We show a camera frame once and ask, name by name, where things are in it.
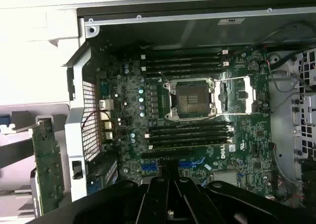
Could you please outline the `metal socket cover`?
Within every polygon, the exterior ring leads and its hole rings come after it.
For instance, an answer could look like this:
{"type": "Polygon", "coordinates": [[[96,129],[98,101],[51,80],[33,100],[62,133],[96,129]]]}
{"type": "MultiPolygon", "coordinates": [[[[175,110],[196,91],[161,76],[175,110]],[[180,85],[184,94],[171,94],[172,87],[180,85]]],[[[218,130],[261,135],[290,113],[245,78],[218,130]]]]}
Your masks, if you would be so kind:
{"type": "Polygon", "coordinates": [[[256,91],[249,76],[225,78],[214,81],[212,103],[217,114],[252,114],[252,105],[256,100],[256,91]]]}

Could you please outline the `black RAM slot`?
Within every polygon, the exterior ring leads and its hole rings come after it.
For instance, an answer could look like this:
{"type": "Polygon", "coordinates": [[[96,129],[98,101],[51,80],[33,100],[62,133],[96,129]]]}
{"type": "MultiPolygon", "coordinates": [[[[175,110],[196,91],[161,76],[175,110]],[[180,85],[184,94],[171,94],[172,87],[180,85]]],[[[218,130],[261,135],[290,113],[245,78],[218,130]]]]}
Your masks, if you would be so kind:
{"type": "Polygon", "coordinates": [[[216,134],[216,133],[228,133],[228,130],[218,129],[218,130],[183,130],[183,131],[152,131],[146,133],[144,138],[149,139],[153,137],[161,136],[185,136],[185,135],[195,135],[195,134],[216,134]]]}
{"type": "Polygon", "coordinates": [[[221,68],[229,66],[229,61],[224,62],[196,62],[196,63],[185,63],[185,64],[170,64],[170,65],[147,65],[142,66],[142,72],[153,72],[159,70],[182,70],[182,69],[202,69],[202,68],[221,68]]]}
{"type": "Polygon", "coordinates": [[[141,60],[160,59],[160,58],[174,58],[174,57],[189,57],[189,56],[217,56],[229,54],[228,49],[220,48],[189,48],[176,50],[151,50],[141,53],[139,58],[141,60]]]}
{"type": "Polygon", "coordinates": [[[175,64],[175,63],[200,63],[221,62],[221,57],[192,57],[192,58],[169,58],[146,61],[147,64],[175,64]]]}
{"type": "Polygon", "coordinates": [[[200,142],[200,141],[211,141],[220,139],[230,139],[231,136],[206,136],[206,137],[193,137],[193,138],[169,138],[162,140],[149,140],[150,144],[167,144],[167,143],[186,143],[186,142],[200,142]]]}
{"type": "Polygon", "coordinates": [[[227,126],[233,126],[233,122],[225,122],[219,121],[215,123],[201,123],[201,124],[191,124],[191,125],[170,125],[170,126],[163,126],[163,127],[153,127],[149,130],[150,133],[168,133],[169,131],[177,131],[177,130],[199,130],[199,129],[212,129],[212,128],[226,128],[227,126]]]}
{"type": "Polygon", "coordinates": [[[166,77],[178,77],[178,76],[191,76],[191,75],[211,75],[222,72],[223,68],[202,68],[202,69],[182,69],[182,70],[171,70],[171,71],[156,71],[156,72],[146,72],[144,74],[145,77],[158,77],[158,76],[166,76],[166,77]]]}

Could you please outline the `green motherboard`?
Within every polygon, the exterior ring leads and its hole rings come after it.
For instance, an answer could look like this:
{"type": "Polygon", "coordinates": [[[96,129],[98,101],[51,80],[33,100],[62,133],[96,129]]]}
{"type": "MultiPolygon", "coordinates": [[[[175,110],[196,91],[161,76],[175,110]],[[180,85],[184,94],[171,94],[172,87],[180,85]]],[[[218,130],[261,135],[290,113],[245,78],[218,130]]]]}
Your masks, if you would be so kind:
{"type": "Polygon", "coordinates": [[[221,62],[230,62],[229,66],[222,67],[224,70],[217,74],[178,77],[166,77],[164,75],[152,78],[145,77],[146,72],[142,72],[141,67],[157,65],[146,63],[146,61],[157,59],[141,60],[139,56],[141,53],[150,50],[106,57],[103,67],[97,75],[100,98],[99,128],[104,146],[113,147],[118,155],[118,178],[120,180],[132,180],[141,184],[146,179],[158,174],[158,170],[142,171],[142,164],[161,160],[196,161],[205,157],[204,163],[196,168],[179,168],[180,175],[191,178],[201,186],[206,186],[209,182],[214,181],[214,172],[234,171],[237,172],[238,187],[240,188],[261,196],[272,194],[275,191],[272,152],[269,147],[271,142],[271,109],[269,103],[269,73],[266,64],[267,54],[264,50],[249,50],[243,53],[237,53],[234,49],[228,50],[229,54],[225,55],[177,57],[221,57],[221,62]],[[256,61],[260,66],[259,71],[249,71],[247,68],[249,61],[256,61]],[[210,77],[216,81],[240,76],[249,76],[251,85],[256,91],[252,114],[217,114],[208,119],[184,122],[174,122],[164,118],[160,98],[164,82],[173,79],[201,77],[210,77]],[[144,135],[149,133],[149,130],[153,127],[209,124],[219,121],[233,122],[234,125],[226,128],[199,129],[224,129],[228,130],[228,133],[144,138],[144,135]],[[231,138],[186,143],[149,143],[151,139],[222,135],[230,135],[231,138]],[[146,152],[166,150],[191,150],[193,153],[150,159],[141,158],[141,154],[146,152]]]}

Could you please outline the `black and silver PC case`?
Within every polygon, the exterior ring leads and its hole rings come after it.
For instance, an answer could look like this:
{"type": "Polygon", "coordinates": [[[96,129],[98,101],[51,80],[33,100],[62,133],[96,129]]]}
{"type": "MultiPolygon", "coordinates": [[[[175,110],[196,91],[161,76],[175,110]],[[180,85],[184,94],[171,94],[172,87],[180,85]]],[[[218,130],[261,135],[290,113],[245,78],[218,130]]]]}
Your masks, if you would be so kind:
{"type": "Polygon", "coordinates": [[[118,155],[104,146],[99,128],[97,75],[107,56],[189,48],[264,50],[276,189],[262,197],[316,217],[303,205],[300,158],[292,136],[292,96],[297,94],[293,65],[296,55],[316,48],[316,7],[161,14],[81,10],[79,20],[84,42],[68,64],[70,113],[65,125],[74,201],[124,181],[119,179],[118,155]]]}

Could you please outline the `hard disk with blue carrier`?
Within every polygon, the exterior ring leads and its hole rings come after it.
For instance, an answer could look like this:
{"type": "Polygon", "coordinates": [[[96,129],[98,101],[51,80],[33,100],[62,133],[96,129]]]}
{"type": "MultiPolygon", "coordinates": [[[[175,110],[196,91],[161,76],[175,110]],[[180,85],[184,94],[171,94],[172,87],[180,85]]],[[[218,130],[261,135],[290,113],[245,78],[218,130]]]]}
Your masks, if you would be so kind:
{"type": "Polygon", "coordinates": [[[11,117],[10,114],[0,114],[0,133],[7,134],[10,129],[11,117]]]}

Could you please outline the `silver perforated disk bay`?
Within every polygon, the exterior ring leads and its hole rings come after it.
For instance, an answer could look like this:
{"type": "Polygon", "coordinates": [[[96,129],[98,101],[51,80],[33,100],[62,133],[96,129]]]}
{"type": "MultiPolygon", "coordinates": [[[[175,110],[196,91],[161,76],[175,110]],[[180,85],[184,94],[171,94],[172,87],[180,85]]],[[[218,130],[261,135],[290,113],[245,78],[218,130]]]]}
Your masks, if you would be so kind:
{"type": "Polygon", "coordinates": [[[316,48],[296,55],[292,96],[293,147],[297,159],[316,160],[316,48]]]}

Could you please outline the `silver chipset heat sink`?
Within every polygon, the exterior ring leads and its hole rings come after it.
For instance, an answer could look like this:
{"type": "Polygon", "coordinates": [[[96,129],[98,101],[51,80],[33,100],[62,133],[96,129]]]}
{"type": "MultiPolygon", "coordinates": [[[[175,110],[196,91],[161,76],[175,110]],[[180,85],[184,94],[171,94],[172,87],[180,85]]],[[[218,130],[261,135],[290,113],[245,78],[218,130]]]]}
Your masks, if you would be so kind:
{"type": "Polygon", "coordinates": [[[213,180],[214,181],[223,181],[229,184],[232,184],[234,186],[238,186],[238,176],[237,172],[230,172],[230,171],[224,171],[224,172],[214,172],[213,173],[213,180]]]}

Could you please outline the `blue expansion slot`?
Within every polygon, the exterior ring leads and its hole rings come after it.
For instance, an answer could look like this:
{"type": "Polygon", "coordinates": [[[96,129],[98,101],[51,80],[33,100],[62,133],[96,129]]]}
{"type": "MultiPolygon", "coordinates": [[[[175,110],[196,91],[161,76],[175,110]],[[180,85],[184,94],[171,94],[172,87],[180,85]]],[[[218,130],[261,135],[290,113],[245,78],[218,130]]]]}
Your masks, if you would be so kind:
{"type": "MultiPolygon", "coordinates": [[[[198,165],[203,164],[205,161],[205,157],[196,161],[179,161],[178,168],[196,168],[198,165]]],[[[142,164],[142,171],[157,171],[158,170],[158,162],[142,164]]]]}

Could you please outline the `round coin battery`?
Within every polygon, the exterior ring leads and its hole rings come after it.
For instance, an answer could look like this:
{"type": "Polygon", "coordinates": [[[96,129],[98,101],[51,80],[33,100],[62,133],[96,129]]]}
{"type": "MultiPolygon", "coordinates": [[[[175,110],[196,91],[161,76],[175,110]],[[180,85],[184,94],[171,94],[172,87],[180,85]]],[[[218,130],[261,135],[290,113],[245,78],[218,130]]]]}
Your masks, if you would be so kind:
{"type": "Polygon", "coordinates": [[[256,61],[249,61],[247,63],[247,68],[251,72],[257,72],[259,71],[260,66],[256,61]]]}

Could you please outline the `long black expansion slot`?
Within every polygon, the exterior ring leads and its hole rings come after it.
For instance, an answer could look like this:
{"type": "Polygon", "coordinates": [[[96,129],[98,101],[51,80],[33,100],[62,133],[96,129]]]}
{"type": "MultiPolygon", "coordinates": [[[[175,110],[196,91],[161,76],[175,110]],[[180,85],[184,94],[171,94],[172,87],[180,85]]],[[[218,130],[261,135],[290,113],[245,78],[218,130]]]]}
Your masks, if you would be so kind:
{"type": "Polygon", "coordinates": [[[170,157],[176,155],[187,155],[193,153],[191,150],[166,150],[156,152],[146,152],[141,154],[142,159],[159,158],[159,157],[170,157]]]}

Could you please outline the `grey parts rack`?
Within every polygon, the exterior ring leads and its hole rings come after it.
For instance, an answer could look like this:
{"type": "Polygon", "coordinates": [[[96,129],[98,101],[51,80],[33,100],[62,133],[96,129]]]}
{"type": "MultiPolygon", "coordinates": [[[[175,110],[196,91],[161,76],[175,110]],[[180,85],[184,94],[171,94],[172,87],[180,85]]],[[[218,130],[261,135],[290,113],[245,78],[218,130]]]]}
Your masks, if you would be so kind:
{"type": "MultiPolygon", "coordinates": [[[[69,106],[67,104],[0,107],[0,115],[9,115],[10,122],[15,124],[16,128],[24,128],[35,124],[37,116],[53,116],[55,138],[61,148],[65,192],[67,200],[70,201],[71,181],[65,139],[65,123],[68,114],[69,106]]],[[[26,140],[27,137],[27,131],[17,135],[0,134],[0,147],[11,146],[12,143],[26,140]]],[[[0,224],[24,224],[34,217],[31,210],[21,209],[24,204],[30,207],[30,196],[18,196],[14,193],[16,189],[30,186],[30,173],[35,167],[34,156],[25,157],[14,163],[12,161],[13,158],[0,149],[0,224]]]]}

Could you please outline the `black plastic shroud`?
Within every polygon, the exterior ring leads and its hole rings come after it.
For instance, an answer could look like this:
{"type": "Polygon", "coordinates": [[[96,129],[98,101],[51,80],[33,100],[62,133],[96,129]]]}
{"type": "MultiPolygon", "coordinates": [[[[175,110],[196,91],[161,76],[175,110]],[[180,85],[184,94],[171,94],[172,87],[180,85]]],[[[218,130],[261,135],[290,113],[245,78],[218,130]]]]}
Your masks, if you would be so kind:
{"type": "Polygon", "coordinates": [[[316,214],[316,160],[300,159],[303,183],[303,205],[316,214]]]}

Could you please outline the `CPU socket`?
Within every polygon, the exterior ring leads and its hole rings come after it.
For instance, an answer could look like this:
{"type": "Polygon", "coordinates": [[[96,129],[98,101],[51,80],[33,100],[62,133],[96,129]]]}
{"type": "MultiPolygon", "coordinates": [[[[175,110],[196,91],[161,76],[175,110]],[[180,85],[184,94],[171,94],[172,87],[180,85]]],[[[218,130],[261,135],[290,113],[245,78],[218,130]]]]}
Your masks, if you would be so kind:
{"type": "Polygon", "coordinates": [[[196,121],[217,115],[212,99],[215,82],[210,77],[173,79],[162,84],[164,118],[174,122],[196,121]]]}

